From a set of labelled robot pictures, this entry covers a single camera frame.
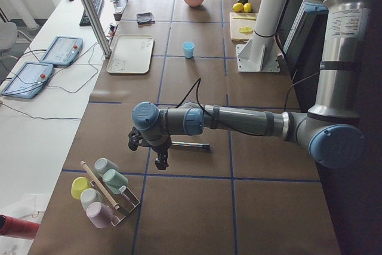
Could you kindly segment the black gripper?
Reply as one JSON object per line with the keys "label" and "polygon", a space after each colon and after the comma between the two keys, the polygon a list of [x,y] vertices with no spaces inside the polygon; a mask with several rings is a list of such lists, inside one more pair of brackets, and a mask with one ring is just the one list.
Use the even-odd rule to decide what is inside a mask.
{"label": "black gripper", "polygon": [[155,165],[157,169],[168,168],[168,149],[171,147],[170,143],[163,143],[159,146],[150,146],[151,149],[157,153],[157,158],[155,159]]}

